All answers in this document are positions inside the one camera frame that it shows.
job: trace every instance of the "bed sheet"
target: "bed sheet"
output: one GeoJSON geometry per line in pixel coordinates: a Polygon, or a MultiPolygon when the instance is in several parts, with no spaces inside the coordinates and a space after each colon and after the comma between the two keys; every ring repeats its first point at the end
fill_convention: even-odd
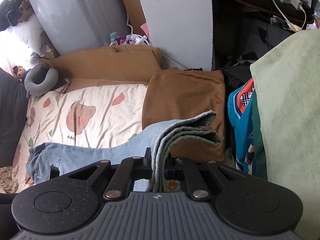
{"type": "Polygon", "coordinates": [[[136,136],[142,131],[146,91],[143,84],[122,84],[31,97],[12,165],[12,179],[19,185],[17,192],[34,184],[25,168],[30,147],[55,142],[110,148],[136,136]]]}

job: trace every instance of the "flattened cardboard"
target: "flattened cardboard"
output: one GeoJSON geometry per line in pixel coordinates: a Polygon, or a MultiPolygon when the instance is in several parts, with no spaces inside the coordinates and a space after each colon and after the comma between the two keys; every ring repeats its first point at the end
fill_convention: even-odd
{"type": "Polygon", "coordinates": [[[162,66],[162,57],[158,48],[120,45],[73,52],[49,62],[63,77],[149,82],[162,66]]]}
{"type": "Polygon", "coordinates": [[[146,18],[144,17],[140,0],[123,0],[123,2],[129,15],[133,32],[142,36],[145,35],[141,25],[146,22],[146,18]]]}

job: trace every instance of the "brown cushion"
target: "brown cushion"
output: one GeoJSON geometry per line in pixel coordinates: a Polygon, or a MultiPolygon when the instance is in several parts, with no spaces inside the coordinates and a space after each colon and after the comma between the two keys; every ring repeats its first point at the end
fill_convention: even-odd
{"type": "Polygon", "coordinates": [[[156,70],[150,80],[142,110],[142,128],[172,119],[188,119],[213,110],[217,117],[208,127],[222,139],[218,146],[195,140],[179,142],[171,149],[173,157],[186,157],[202,163],[225,159],[225,85],[221,71],[156,70]]]}

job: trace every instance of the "cardboard box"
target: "cardboard box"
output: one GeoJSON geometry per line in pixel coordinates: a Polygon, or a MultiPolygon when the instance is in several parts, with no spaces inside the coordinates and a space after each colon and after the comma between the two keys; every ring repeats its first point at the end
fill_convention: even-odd
{"type": "Polygon", "coordinates": [[[70,79],[70,92],[109,84],[148,84],[162,67],[162,57],[158,48],[120,45],[69,53],[50,59],[49,64],[70,79]]]}
{"type": "Polygon", "coordinates": [[[140,28],[141,25],[146,23],[140,0],[123,0],[123,2],[127,9],[133,32],[142,36],[145,35],[144,31],[140,28]]]}

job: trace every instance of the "snack package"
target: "snack package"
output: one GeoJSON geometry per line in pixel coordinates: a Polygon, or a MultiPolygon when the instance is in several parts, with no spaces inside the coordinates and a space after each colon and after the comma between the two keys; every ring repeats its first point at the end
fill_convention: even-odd
{"type": "MultiPolygon", "coordinates": [[[[151,44],[150,40],[147,38],[147,36],[144,36],[144,38],[148,41],[148,45],[151,44]]],[[[137,34],[130,34],[127,36],[122,36],[119,38],[115,38],[116,45],[143,45],[146,44],[146,41],[140,37],[137,34]]]]}

